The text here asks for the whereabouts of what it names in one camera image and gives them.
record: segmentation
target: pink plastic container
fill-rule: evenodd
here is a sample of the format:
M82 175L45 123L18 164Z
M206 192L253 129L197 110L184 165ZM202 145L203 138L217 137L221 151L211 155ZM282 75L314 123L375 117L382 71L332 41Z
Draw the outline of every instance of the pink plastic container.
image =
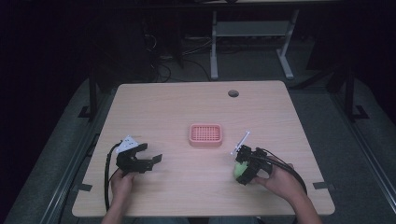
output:
M192 147L219 147L222 143L221 126L216 123L194 123L190 126Z

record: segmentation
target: green ball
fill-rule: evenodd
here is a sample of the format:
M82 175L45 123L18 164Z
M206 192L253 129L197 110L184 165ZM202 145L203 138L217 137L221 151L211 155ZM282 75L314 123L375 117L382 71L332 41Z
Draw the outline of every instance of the green ball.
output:
M236 162L233 168L233 177L236 179L241 176L245 170L248 168L248 162L243 161L242 163Z

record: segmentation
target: table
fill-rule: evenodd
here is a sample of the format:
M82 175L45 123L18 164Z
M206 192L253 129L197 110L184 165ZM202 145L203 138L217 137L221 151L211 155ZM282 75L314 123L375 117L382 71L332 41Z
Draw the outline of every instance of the table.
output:
M230 97L229 91L238 91ZM193 123L221 125L220 147L192 147ZM124 84L117 91L73 207L77 217L102 217L106 154L127 134L148 149L139 159L163 154L153 171L135 178L133 217L293 215L283 199L262 186L233 179L230 152L249 130L245 145L263 147L292 163L321 215L334 211L315 157L284 83L280 81ZM113 154L110 174L116 170Z

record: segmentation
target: white sticker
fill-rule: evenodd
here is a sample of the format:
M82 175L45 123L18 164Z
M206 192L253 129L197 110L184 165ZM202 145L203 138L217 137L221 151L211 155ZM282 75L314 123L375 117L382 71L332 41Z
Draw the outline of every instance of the white sticker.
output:
M137 146L139 146L139 144L131 137L131 135L128 135L121 142L120 146L117 147L116 151L117 153L121 153Z

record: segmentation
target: cable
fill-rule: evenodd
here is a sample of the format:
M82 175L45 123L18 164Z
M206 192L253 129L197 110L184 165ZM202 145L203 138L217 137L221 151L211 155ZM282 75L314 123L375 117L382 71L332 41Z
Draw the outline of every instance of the cable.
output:
M216 50L217 54L236 54L242 51L242 45L235 44L231 38L223 40L223 43L218 43Z
M154 44L151 49L155 49L155 47L157 47L157 38L154 35L145 35L145 37L151 37L154 40Z
M303 181L303 179L301 178L301 176L300 176L291 166L289 166L287 163L285 163L284 161L282 161L279 157L277 157L275 154L273 154L272 152L268 151L267 149L263 149L263 148L261 148L261 149L262 149L263 151L269 153L270 155L274 156L277 160L280 160L280 161L275 161L275 160L272 160L272 159L270 159L270 158L268 158L268 157L264 157L264 158L262 158L262 157L256 157L256 156L251 156L251 157L252 157L252 158L255 158L255 159L262 160L262 161L267 161L267 162L269 162L269 163L271 163L271 164L273 164L273 165L276 165L277 167L279 167L279 168L285 170L286 172L288 172L289 174L291 174L292 176L294 176L294 178L296 178L296 180L300 183L301 187L303 187L304 193L305 193L305 194L308 194L308 192L307 192L307 190L306 190L305 182ZM297 217L295 217L294 220L293 220L293 222L292 222L292 224L297 224L297 223L298 223L298 220L297 220Z
M212 43L212 39L209 39L209 41L207 41L206 43L204 43L201 46L198 46L198 47L195 47L193 49L189 49L189 50L184 51L182 53L182 55L188 55L188 54L192 54L194 52L198 52L198 51L200 51L202 49L206 49L206 47L209 46L211 43Z
M187 59L183 59L183 61L189 62L189 63L195 63L195 64L197 64L198 66L200 66L200 67L202 68L202 70L204 70L204 72L205 72L205 74L206 74L206 77L207 77L207 80L208 80L208 81L212 81L212 79L210 79L210 75L206 72L205 68L204 68L200 63L195 62L195 61L191 61L191 60L187 60Z
M171 76L172 76L172 71L171 71L171 69L170 69L168 66L166 66L166 65L164 65L164 64L161 64L161 63L159 63L158 65L159 65L159 66L162 66L162 67L164 67L166 70L168 70L169 75L166 77L165 81L163 81L163 79L162 79L163 76L161 75L160 71L157 69L157 74L158 74L158 77L160 78L161 82L167 82L167 81L171 78Z
M108 184L110 182L110 179L108 178L108 172L109 172L109 167L110 167L111 154L113 153L113 151L114 151L114 149L116 147L120 146L120 144L121 144L121 142L119 142L116 145L114 145L114 147L111 148L110 151L108 152L107 158L106 158L106 167L105 167L105 205L106 205L106 211L108 211L108 208L110 207L110 203L108 202Z

